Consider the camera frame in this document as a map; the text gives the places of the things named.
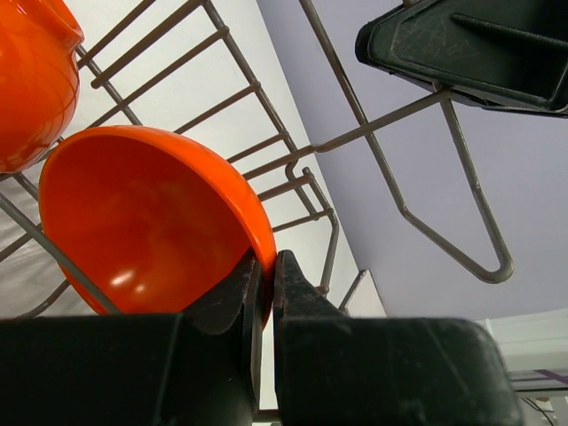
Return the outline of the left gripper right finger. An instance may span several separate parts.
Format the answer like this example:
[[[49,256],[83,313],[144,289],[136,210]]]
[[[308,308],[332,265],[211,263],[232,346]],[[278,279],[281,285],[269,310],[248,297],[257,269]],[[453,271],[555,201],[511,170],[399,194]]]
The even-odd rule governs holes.
[[[455,318],[351,318],[289,250],[275,264],[275,390],[285,425],[520,425],[501,354]]]

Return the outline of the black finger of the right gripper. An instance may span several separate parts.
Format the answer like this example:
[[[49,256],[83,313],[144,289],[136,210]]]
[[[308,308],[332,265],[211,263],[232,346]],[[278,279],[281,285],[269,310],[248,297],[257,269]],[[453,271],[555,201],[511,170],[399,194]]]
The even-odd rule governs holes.
[[[567,115],[565,1],[419,1],[365,24],[359,62],[486,110]]]

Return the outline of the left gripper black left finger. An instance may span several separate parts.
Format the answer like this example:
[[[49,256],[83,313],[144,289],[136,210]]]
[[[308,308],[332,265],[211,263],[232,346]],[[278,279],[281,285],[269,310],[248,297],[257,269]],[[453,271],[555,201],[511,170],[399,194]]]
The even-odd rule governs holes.
[[[2,424],[251,424],[261,287],[248,252],[180,313],[4,320]]]

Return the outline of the orange bowl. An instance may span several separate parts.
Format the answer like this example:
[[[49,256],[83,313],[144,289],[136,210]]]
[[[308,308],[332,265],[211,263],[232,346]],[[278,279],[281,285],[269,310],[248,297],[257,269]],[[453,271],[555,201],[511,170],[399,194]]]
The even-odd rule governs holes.
[[[72,121],[83,31],[63,1],[1,3],[1,171],[33,165]]]
[[[261,201],[206,146],[119,125],[65,139],[43,166],[45,235],[124,313],[180,312],[248,250],[272,305],[276,247]]]

